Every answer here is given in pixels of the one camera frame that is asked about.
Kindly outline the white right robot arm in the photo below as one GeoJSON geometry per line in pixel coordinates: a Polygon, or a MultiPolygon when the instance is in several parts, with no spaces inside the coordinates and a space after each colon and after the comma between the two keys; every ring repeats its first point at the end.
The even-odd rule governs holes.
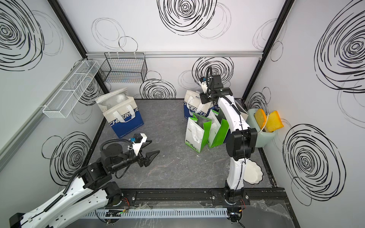
{"type": "Polygon", "coordinates": [[[200,83],[203,89],[200,93],[201,102],[213,102],[217,105],[223,112],[231,132],[225,144],[231,160],[224,196],[229,204],[234,205],[243,198],[246,163],[254,152],[258,133],[243,119],[232,91],[223,86],[221,76],[215,75],[211,66],[208,67],[206,75],[200,78],[200,83]]]}

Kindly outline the blue beige takeout bag front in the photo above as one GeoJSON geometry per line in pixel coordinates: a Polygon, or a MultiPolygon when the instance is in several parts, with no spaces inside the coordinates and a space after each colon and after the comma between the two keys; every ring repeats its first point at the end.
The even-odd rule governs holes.
{"type": "Polygon", "coordinates": [[[244,108],[242,107],[242,105],[240,104],[240,102],[239,102],[238,100],[235,100],[235,104],[236,104],[236,106],[237,106],[238,110],[240,111],[241,116],[242,116],[242,117],[243,117],[243,119],[246,121],[246,120],[247,120],[247,118],[248,118],[248,116],[249,116],[249,114],[247,113],[247,111],[246,111],[246,110],[244,110],[244,108]]]}

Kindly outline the blue beige bag first row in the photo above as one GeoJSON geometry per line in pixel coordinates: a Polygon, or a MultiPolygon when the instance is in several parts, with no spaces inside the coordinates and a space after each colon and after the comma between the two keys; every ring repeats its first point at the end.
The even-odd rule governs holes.
{"type": "Polygon", "coordinates": [[[95,102],[118,138],[144,124],[134,98],[127,95],[126,87],[102,95],[95,102]]]}

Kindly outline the green white bag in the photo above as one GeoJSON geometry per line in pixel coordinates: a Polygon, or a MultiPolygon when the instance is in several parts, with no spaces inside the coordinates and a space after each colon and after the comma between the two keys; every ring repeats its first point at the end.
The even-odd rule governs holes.
{"type": "Polygon", "coordinates": [[[208,143],[211,126],[211,119],[193,113],[193,116],[188,118],[185,144],[197,153],[200,153],[208,143]]]}
{"type": "Polygon", "coordinates": [[[229,124],[221,111],[210,110],[208,118],[212,121],[208,145],[210,148],[213,148],[224,143],[229,132],[229,124]]]}

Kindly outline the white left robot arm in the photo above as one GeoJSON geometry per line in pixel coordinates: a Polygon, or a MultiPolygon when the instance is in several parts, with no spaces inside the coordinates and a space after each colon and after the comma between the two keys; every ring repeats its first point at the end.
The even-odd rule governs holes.
{"type": "Polygon", "coordinates": [[[64,190],[27,213],[16,213],[10,219],[12,228],[65,228],[84,215],[105,206],[118,206],[124,197],[112,175],[133,163],[148,167],[159,150],[142,154],[151,143],[145,134],[129,140],[112,139],[100,146],[96,162],[75,171],[64,190]]]}

